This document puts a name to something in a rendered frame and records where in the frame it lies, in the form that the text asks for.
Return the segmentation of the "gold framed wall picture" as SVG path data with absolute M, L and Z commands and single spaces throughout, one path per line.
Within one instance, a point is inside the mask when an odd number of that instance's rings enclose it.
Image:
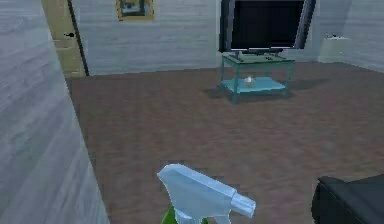
M 153 20 L 153 0 L 116 0 L 116 11 L 119 21 Z

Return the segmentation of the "white box with black top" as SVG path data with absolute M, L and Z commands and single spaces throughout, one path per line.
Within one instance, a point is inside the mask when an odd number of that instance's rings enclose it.
M 318 61 L 321 63 L 342 62 L 344 51 L 348 48 L 351 39 L 347 37 L 331 36 L 322 40 Z

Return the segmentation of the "yellow room door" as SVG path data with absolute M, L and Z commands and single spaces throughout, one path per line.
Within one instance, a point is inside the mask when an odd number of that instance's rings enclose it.
M 53 43 L 66 78 L 85 77 L 85 65 L 74 25 L 70 0 L 41 0 Z M 64 36 L 74 33 L 74 37 Z

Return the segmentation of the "black television set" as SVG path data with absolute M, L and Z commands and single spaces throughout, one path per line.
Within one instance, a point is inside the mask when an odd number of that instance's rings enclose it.
M 304 49 L 316 0 L 220 0 L 218 51 Z

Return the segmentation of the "teal television stand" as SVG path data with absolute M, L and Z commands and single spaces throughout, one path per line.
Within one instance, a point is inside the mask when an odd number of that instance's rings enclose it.
M 242 55 L 223 53 L 221 56 L 221 74 L 219 89 L 227 90 L 232 97 L 232 103 L 238 102 L 240 95 L 269 95 L 288 93 L 290 79 L 295 61 L 266 53 L 263 55 Z M 288 69 L 284 81 L 277 81 L 271 76 L 273 67 L 284 66 Z M 255 84 L 247 87 L 244 79 L 253 77 Z

